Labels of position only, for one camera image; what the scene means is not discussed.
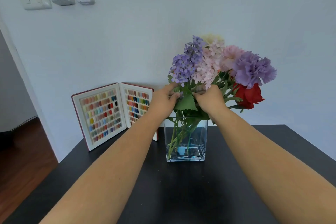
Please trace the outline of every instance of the black table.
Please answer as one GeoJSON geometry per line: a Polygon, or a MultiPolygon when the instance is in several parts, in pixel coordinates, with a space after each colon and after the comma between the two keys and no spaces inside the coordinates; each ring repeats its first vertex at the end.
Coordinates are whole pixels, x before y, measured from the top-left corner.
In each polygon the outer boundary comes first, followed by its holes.
{"type": "MultiPolygon", "coordinates": [[[[255,128],[336,186],[336,162],[303,137],[285,125],[255,128]]],[[[91,152],[82,140],[4,223],[39,223],[121,134],[91,152]]],[[[159,128],[159,138],[150,146],[118,223],[277,223],[217,127],[208,128],[204,162],[167,163],[163,128],[159,128]]]]}

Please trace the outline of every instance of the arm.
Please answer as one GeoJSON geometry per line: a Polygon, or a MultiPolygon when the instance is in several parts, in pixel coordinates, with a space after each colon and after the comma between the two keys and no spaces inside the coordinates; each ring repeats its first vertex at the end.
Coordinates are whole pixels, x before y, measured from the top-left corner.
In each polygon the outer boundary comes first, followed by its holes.
{"type": "Polygon", "coordinates": [[[212,85],[194,94],[217,126],[243,172],[281,223],[335,223],[336,188],[229,110],[212,85]]]}
{"type": "Polygon", "coordinates": [[[154,133],[172,112],[172,83],[154,92],[148,112],[111,145],[40,222],[116,223],[130,196],[154,133]]]}

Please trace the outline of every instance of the brown floor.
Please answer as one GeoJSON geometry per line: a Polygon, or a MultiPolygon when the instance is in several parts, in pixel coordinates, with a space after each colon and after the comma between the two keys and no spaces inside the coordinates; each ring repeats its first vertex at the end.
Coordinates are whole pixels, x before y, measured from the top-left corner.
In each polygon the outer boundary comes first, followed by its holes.
{"type": "Polygon", "coordinates": [[[56,166],[38,118],[15,130],[14,145],[0,151],[0,223],[56,166]]]}

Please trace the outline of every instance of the purple carnation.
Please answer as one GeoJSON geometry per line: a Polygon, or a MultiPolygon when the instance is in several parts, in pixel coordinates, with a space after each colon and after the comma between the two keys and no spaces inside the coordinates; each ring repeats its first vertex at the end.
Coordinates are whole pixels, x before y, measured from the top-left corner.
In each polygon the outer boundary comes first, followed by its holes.
{"type": "Polygon", "coordinates": [[[262,85],[270,82],[277,76],[277,70],[271,66],[268,58],[260,58],[258,54],[252,52],[243,53],[233,63],[233,70],[236,71],[236,82],[252,88],[255,83],[262,85]]]}
{"type": "Polygon", "coordinates": [[[198,64],[202,61],[202,47],[205,43],[197,36],[193,36],[192,39],[192,43],[185,45],[184,54],[173,58],[173,66],[169,71],[173,76],[172,81],[181,83],[182,87],[194,76],[198,64]]]}

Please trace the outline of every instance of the square glass vase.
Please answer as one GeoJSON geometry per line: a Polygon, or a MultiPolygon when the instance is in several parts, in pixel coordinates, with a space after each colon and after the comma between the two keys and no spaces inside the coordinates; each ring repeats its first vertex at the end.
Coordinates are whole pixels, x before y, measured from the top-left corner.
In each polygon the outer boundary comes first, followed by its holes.
{"type": "Polygon", "coordinates": [[[173,117],[165,120],[167,162],[204,161],[208,121],[199,117],[173,117]]]}

